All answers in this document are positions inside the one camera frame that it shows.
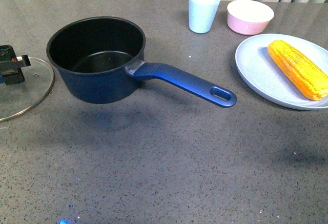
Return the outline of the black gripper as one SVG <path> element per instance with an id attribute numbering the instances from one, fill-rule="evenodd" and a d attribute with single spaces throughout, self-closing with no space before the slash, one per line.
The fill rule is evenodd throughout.
<path id="1" fill-rule="evenodd" d="M 11 45 L 1 46 L 1 84 L 16 85 L 25 81 L 22 67 L 31 66 L 28 55 L 16 57 Z"/>

